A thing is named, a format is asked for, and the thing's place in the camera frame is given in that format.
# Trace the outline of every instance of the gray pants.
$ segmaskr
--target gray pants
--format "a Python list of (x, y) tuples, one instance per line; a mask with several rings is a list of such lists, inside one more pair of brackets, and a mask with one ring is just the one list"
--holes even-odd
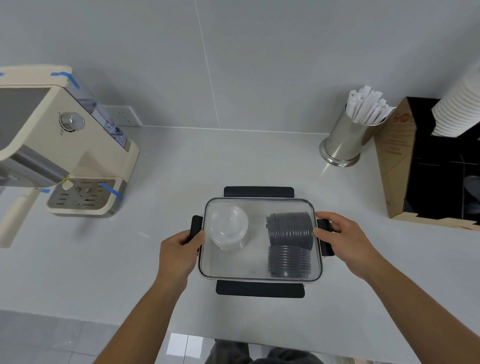
[(249, 355), (248, 344), (227, 340), (216, 340), (205, 364), (323, 364), (310, 352), (273, 348), (265, 359), (255, 361)]

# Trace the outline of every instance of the espresso machine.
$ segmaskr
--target espresso machine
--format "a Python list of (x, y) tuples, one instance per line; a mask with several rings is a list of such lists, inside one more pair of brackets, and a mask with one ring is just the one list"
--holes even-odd
[(70, 67), (0, 68), (0, 186), (30, 188), (0, 222), (0, 247), (43, 188), (57, 216), (115, 214), (139, 151)]

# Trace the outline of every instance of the cardboard box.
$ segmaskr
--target cardboard box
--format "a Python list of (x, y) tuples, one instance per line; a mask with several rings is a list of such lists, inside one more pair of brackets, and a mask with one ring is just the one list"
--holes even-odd
[(375, 136), (390, 218), (480, 231), (480, 201), (463, 186), (480, 176), (480, 124), (431, 136), (438, 99), (407, 97)]

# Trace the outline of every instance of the white countertop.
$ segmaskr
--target white countertop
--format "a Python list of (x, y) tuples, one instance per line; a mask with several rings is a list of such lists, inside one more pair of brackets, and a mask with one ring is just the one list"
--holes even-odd
[[(372, 143), (350, 168), (328, 166), (322, 134), (130, 128), (140, 146), (120, 211), (61, 218), (42, 194), (13, 246), (0, 250), (0, 309), (121, 324), (157, 272), (160, 242), (227, 185), (292, 186), (317, 210), (356, 220), (395, 266), (480, 333), (480, 233), (390, 220)], [(0, 214), (19, 194), (0, 196)], [(418, 363), (380, 300), (336, 257), (305, 298), (220, 296), (197, 269), (173, 332)]]

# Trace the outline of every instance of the gray floor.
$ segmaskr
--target gray floor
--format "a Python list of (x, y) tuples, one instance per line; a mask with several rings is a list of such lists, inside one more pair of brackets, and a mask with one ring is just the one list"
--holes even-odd
[[(92, 364), (118, 326), (0, 310), (2, 364)], [(156, 363), (203, 364), (214, 339), (168, 332)], [(249, 344), (253, 359), (270, 347)], [(352, 358), (315, 353), (325, 364), (354, 364)]]

